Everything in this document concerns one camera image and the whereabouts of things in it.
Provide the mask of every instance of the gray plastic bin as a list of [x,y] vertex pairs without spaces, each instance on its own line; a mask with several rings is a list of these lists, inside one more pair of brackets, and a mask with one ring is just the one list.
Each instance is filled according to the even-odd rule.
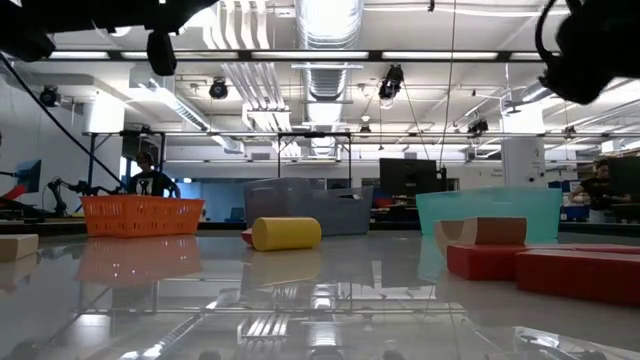
[[245,183],[247,226],[259,217],[312,217],[323,236],[369,231],[373,188],[313,190],[307,179],[282,178]]

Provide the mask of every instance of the person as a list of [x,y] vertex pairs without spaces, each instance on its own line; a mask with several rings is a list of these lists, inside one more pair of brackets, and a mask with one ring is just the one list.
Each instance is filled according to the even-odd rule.
[[174,192],[176,198],[180,198],[180,188],[167,175],[153,169],[154,161],[150,153],[138,153],[136,163],[142,172],[129,181],[130,194],[164,196],[164,190],[169,190]]
[[596,176],[585,180],[570,194],[569,201],[576,204],[589,204],[589,222],[611,222],[605,215],[612,204],[631,202],[631,196],[614,194],[609,185],[609,163],[600,160],[596,163]]

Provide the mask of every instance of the translucent teal bin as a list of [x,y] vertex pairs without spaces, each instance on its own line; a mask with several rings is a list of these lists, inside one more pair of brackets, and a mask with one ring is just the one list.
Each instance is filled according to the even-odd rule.
[[433,237],[434,222],[468,217],[525,217],[527,242],[552,242],[558,237],[562,191],[547,188],[499,187],[416,196],[420,226]]

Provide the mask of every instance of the orange basket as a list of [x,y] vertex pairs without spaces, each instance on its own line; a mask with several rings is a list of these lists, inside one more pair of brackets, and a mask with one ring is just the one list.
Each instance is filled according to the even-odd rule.
[[192,235],[204,200],[115,195],[82,198],[89,236]]

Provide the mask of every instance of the reflective tabletop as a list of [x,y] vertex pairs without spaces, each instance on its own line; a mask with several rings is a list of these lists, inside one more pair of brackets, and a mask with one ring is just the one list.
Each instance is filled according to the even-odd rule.
[[0,324],[16,360],[640,359],[640,310],[458,279],[417,232],[46,248],[0,264]]

